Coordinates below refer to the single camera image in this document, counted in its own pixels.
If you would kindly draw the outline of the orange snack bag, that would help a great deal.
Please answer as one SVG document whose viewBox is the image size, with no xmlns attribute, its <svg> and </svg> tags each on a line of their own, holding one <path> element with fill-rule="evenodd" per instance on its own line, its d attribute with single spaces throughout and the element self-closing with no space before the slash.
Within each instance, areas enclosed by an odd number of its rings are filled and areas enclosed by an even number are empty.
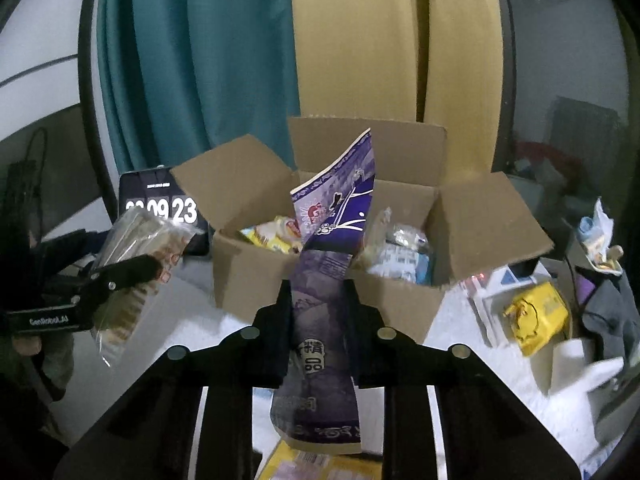
<svg viewBox="0 0 640 480">
<path fill-rule="evenodd" d="M 244 228 L 240 234 L 253 245 L 280 254 L 294 255 L 303 249 L 297 221 L 290 217 L 277 216 L 258 226 Z"/>
</svg>

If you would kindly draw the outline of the clear bag brown snacks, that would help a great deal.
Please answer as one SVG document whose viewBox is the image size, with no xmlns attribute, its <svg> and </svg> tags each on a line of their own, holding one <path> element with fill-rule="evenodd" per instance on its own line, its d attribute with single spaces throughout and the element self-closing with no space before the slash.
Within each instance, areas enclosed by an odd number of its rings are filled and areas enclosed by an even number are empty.
<svg viewBox="0 0 640 480">
<path fill-rule="evenodd" d="M 107 366 L 122 357 L 190 241 L 202 233 L 138 206 L 115 222 L 92 268 L 93 276 L 106 281 L 106 299 L 92 315 L 91 335 Z"/>
</svg>

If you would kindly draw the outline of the brown cardboard box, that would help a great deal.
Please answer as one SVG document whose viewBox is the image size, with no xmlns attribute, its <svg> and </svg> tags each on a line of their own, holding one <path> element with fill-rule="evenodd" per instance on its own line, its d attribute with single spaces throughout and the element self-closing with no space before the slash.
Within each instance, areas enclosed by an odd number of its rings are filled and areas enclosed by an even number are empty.
<svg viewBox="0 0 640 480">
<path fill-rule="evenodd" d="M 309 179 L 371 138 L 374 182 L 369 209 L 342 211 L 345 191 L 314 200 L 296 216 L 310 221 L 310 247 L 359 252 L 359 231 L 382 210 L 395 222 L 422 229 L 434 257 L 429 285 L 380 278 L 350 266 L 360 300 L 380 310 L 389 326 L 423 340 L 447 288 L 470 276 L 540 257 L 553 244 L 521 195 L 501 172 L 444 181 L 446 131 L 423 122 L 293 117 L 288 132 L 295 162 L 288 166 L 254 136 L 241 136 L 177 166 L 172 174 L 213 228 L 216 305 L 244 321 L 273 304 L 294 255 L 260 248 L 241 235 L 249 226 L 292 216 L 294 198 Z"/>
</svg>

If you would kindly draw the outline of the dark grey bag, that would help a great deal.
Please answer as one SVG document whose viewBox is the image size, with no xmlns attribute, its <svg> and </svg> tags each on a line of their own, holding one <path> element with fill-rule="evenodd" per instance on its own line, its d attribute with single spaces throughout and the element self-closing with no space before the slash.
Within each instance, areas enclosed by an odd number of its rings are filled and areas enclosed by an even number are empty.
<svg viewBox="0 0 640 480">
<path fill-rule="evenodd" d="M 639 309 L 625 271 L 600 272 L 573 237 L 567 251 L 582 327 L 597 343 L 602 359 L 623 358 L 627 365 L 639 352 Z"/>
</svg>

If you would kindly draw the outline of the purple snack bag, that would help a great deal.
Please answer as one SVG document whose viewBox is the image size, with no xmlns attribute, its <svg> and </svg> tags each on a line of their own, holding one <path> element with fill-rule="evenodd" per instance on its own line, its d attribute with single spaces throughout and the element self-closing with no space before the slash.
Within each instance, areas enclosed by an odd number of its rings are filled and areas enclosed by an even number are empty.
<svg viewBox="0 0 640 480">
<path fill-rule="evenodd" d="M 374 181 L 372 136 L 364 130 L 331 165 L 291 192 L 303 249 L 290 278 L 288 372 L 273 395 L 270 416 L 282 439 L 301 451 L 361 450 L 343 282 L 360 251 Z"/>
</svg>

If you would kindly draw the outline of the yellow plastic bag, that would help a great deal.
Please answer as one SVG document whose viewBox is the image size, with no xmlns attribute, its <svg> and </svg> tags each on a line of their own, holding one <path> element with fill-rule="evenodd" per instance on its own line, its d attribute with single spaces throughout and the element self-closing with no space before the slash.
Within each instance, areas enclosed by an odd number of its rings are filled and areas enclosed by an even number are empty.
<svg viewBox="0 0 640 480">
<path fill-rule="evenodd" d="M 570 318 L 567 304 L 551 282 L 543 282 L 517 294 L 503 311 L 522 355 L 528 358 L 559 332 Z"/>
</svg>

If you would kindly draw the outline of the white crumpled wrappers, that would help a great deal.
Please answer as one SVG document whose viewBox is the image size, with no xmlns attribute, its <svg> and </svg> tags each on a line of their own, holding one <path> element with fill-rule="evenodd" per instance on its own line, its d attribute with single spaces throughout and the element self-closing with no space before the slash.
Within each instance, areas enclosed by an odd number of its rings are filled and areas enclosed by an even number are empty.
<svg viewBox="0 0 640 480">
<path fill-rule="evenodd" d="M 613 245 L 615 222 L 605 212 L 598 198 L 590 217 L 582 217 L 576 228 L 576 238 L 584 256 L 586 268 L 619 278 L 623 274 L 620 259 L 624 255 L 620 245 Z"/>
</svg>

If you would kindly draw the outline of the tablet showing clock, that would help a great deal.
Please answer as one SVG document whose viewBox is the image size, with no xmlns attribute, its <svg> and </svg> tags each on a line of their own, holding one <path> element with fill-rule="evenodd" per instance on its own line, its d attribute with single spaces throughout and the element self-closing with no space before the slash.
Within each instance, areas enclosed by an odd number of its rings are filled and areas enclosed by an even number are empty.
<svg viewBox="0 0 640 480">
<path fill-rule="evenodd" d="M 118 181 L 118 212 L 142 207 L 165 220 L 193 226 L 201 231 L 195 235 L 184 251 L 186 256 L 209 255 L 210 227 L 191 195 L 178 185 L 170 167 L 128 171 Z"/>
</svg>

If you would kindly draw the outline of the yellow black snack bag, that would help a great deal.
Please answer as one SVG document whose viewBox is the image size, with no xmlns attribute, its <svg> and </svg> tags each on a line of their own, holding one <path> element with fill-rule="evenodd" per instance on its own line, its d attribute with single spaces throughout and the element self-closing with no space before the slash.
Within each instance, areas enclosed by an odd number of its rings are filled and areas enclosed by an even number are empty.
<svg viewBox="0 0 640 480">
<path fill-rule="evenodd" d="M 280 441 L 259 480 L 381 480 L 382 463 L 367 455 L 326 455 L 294 450 Z"/>
</svg>

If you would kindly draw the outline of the yellow curtain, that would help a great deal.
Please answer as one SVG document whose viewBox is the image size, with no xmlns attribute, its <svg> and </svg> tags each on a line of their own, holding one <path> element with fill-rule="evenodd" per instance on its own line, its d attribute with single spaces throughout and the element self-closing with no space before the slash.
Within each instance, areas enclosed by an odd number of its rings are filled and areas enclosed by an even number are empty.
<svg viewBox="0 0 640 480">
<path fill-rule="evenodd" d="M 445 178 L 491 170 L 503 89 L 499 0 L 292 0 L 305 116 L 447 131 Z"/>
</svg>

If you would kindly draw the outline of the blue cartoon snack bag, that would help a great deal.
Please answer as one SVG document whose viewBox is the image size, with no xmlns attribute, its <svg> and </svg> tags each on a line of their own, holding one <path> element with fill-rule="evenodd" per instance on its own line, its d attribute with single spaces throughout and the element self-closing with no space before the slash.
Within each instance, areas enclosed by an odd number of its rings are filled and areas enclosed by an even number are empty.
<svg viewBox="0 0 640 480">
<path fill-rule="evenodd" d="M 432 284 L 431 259 L 427 254 L 405 246 L 386 242 L 378 258 L 367 272 L 380 278 L 391 278 L 411 284 Z"/>
</svg>

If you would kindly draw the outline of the teal curtain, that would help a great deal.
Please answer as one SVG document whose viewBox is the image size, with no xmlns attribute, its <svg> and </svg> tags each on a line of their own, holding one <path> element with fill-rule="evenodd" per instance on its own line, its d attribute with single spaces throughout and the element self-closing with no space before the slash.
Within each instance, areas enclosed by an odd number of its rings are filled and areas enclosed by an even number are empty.
<svg viewBox="0 0 640 480">
<path fill-rule="evenodd" d="M 244 134 L 292 162 L 292 0 L 99 0 L 96 32 L 120 171 L 176 166 Z"/>
</svg>

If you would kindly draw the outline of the clear bag pale snacks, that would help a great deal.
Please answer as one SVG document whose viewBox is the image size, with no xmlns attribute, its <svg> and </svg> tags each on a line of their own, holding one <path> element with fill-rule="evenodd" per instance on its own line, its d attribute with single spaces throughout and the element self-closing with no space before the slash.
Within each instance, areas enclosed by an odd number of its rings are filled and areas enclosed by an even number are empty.
<svg viewBox="0 0 640 480">
<path fill-rule="evenodd" d="M 431 244 L 426 234 L 414 226 L 394 223 L 392 214 L 390 207 L 380 210 L 367 227 L 361 252 L 363 258 L 367 261 L 378 260 L 386 244 L 405 247 L 419 254 L 428 254 Z"/>
</svg>

